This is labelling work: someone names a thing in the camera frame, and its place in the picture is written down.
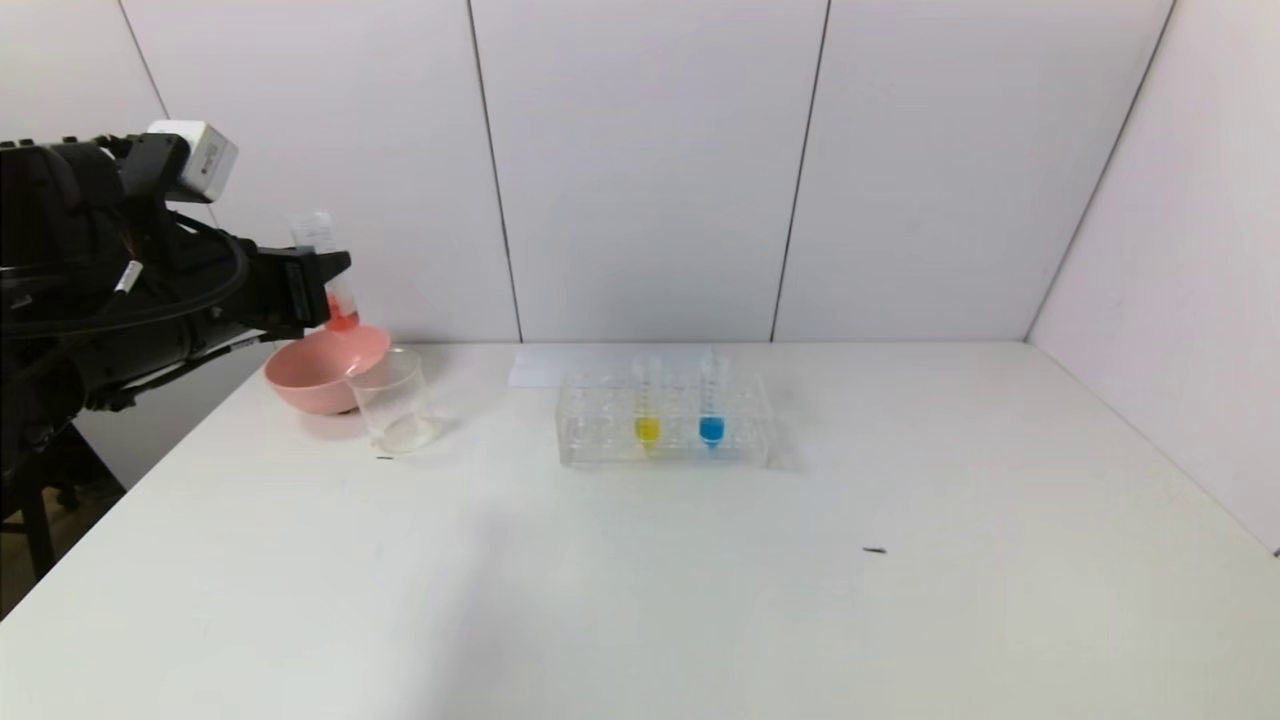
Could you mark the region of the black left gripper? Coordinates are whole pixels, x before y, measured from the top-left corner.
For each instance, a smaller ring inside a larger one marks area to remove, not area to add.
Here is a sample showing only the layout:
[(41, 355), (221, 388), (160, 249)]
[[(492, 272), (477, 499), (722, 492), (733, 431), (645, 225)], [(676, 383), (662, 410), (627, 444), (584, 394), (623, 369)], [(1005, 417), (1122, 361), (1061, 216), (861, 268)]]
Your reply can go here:
[(219, 318), (294, 338), (330, 319), (326, 284), (351, 268), (347, 251), (252, 249), (238, 290), (219, 302)]

